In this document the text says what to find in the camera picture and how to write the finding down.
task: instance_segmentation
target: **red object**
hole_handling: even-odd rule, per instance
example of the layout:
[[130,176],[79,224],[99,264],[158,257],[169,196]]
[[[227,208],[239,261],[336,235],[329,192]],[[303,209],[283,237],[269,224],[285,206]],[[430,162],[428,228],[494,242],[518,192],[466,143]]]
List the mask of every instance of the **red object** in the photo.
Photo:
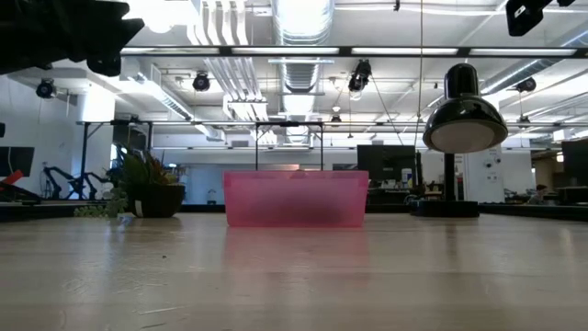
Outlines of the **red object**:
[[22,171],[17,170],[15,171],[12,175],[4,178],[2,180],[3,183],[8,184],[8,185],[14,185],[16,182],[18,182],[19,179],[21,179],[22,177],[24,177],[25,175],[22,173]]
[[228,171],[230,226],[361,227],[367,171]]

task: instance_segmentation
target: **potted plant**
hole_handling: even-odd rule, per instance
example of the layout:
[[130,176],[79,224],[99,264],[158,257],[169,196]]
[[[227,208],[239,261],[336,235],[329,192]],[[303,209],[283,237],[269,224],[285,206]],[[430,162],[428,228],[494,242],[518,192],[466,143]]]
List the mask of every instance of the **potted plant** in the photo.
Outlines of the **potted plant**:
[[128,195],[129,211],[143,218],[174,216],[186,194],[177,177],[149,152],[123,155],[119,185]]

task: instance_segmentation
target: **black plant pot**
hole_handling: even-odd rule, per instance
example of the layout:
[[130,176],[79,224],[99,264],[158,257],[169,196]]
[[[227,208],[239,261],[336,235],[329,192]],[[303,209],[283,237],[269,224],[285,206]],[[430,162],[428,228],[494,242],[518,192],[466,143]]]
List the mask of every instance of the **black plant pot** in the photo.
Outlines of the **black plant pot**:
[[133,185],[128,188],[129,209],[137,217],[168,218],[182,207],[183,185]]

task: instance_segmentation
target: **ceiling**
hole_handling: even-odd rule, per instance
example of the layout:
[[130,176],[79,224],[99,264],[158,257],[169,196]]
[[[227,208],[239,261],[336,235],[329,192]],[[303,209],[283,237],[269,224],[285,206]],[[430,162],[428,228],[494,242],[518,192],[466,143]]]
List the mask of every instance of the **ceiling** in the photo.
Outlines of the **ceiling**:
[[[246,31],[253,45],[275,44],[272,17],[268,15],[271,13],[270,3],[268,0],[246,2]],[[582,24],[588,29],[588,0],[576,0],[572,6],[565,8],[569,9],[566,13],[557,12],[560,10],[557,5],[549,6],[539,26],[520,38],[509,37],[504,14],[489,15],[503,0],[426,0],[422,14],[419,13],[419,1],[402,0],[399,12],[391,9],[393,3],[376,0],[335,1],[334,22],[328,43],[335,46],[418,46],[421,44],[421,18],[425,46],[547,47],[558,43],[568,31]],[[182,13],[176,15],[176,25],[169,32],[158,34],[145,28],[130,42],[130,46],[190,45],[184,22],[189,17],[179,14]],[[162,12],[160,15],[173,16],[174,13]],[[278,67],[267,60],[254,58],[254,68],[262,93],[268,101],[267,112],[272,115],[282,109],[278,94],[281,89]],[[313,112],[328,119],[333,114],[332,107],[338,105],[341,107],[342,119],[348,120],[348,114],[351,113],[353,121],[386,120],[388,117],[385,116],[381,100],[395,120],[415,120],[418,109],[423,109],[423,116],[426,117],[431,112],[426,106],[443,94],[443,77],[452,65],[468,61],[477,68],[479,79],[483,81],[519,62],[513,59],[369,59],[375,82],[368,84],[361,99],[352,101],[346,84],[357,59],[333,60],[334,63],[322,67],[319,92],[324,95],[316,98]],[[208,92],[196,92],[191,86],[196,71],[207,70],[202,58],[141,57],[140,61],[143,66],[154,64],[159,68],[163,74],[163,85],[189,105],[199,118],[226,120],[221,111],[224,93],[214,79]],[[537,81],[536,91],[583,70],[588,70],[588,61],[565,60],[558,63],[533,76]],[[500,100],[500,111],[507,121],[515,121],[521,113],[588,92],[587,83],[588,77],[580,75],[570,82],[526,98],[522,103],[516,102],[519,98],[517,92],[503,91],[497,97]],[[133,102],[130,104],[133,106],[129,103],[121,104],[117,111],[135,112],[150,120],[172,118],[167,109],[153,97],[126,89],[125,86],[120,89],[119,96],[131,99]],[[564,120],[583,113],[588,114],[588,102],[551,112],[538,120]]]

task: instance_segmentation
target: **black monitor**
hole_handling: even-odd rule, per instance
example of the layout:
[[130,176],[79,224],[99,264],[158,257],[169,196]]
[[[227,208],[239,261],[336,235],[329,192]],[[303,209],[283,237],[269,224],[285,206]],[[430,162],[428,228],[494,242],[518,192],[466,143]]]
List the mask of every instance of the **black monitor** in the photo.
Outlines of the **black monitor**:
[[588,186],[588,139],[562,142],[563,169],[567,178],[575,178],[575,186]]
[[402,170],[410,168],[415,176],[414,146],[358,145],[357,167],[367,170],[372,180],[402,180]]
[[34,154],[34,147],[0,147],[0,177],[8,177],[17,170],[29,177]]

